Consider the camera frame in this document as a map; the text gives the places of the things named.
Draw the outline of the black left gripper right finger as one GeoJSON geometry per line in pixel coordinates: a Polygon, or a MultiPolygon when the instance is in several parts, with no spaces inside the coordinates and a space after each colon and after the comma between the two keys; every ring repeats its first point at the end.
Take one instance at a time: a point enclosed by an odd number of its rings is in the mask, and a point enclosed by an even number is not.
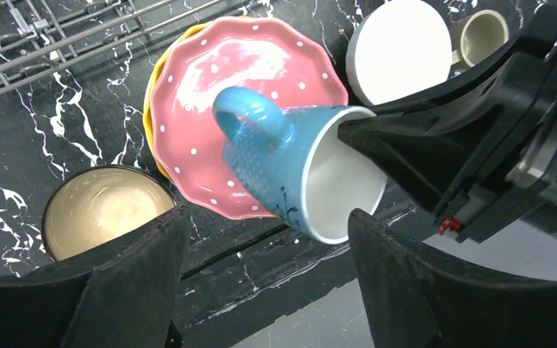
{"type": "Polygon", "coordinates": [[[359,209],[348,234],[376,347],[557,347],[557,282],[462,260],[359,209]]]}

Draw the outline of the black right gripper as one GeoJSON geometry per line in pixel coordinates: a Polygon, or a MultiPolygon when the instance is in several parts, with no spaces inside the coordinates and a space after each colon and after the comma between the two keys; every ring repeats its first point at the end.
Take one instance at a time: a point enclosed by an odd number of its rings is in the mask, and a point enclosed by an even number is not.
{"type": "Polygon", "coordinates": [[[338,137],[433,212],[441,234],[484,241],[525,220],[557,238],[557,4],[539,2],[522,29],[475,67],[371,109],[453,106],[433,123],[435,136],[361,120],[340,125],[338,137]]]}

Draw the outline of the beige ceramic mug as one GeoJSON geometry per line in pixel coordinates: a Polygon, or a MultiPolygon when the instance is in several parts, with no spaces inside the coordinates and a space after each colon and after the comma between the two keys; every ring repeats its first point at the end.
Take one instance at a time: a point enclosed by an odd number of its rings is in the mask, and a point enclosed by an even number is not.
{"type": "Polygon", "coordinates": [[[509,39],[508,23],[501,13],[485,9],[453,23],[452,65],[469,69],[503,46],[509,39]]]}

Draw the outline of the blue ceramic mug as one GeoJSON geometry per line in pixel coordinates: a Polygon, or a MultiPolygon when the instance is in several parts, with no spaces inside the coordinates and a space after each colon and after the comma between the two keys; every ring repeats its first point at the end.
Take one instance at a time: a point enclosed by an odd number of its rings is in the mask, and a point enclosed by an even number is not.
{"type": "Polygon", "coordinates": [[[287,225],[324,244],[348,239],[355,209],[373,214],[388,177],[337,135],[362,106],[280,108],[244,87],[222,90],[213,116],[226,136],[223,161],[248,193],[287,225]]]}

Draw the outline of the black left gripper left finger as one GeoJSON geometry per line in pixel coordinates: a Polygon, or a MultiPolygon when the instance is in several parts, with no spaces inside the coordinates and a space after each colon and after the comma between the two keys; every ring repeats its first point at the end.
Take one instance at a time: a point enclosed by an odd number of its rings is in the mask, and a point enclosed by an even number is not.
{"type": "Polygon", "coordinates": [[[0,347],[180,347],[176,289],[191,233],[173,208],[23,277],[0,277],[0,347]]]}

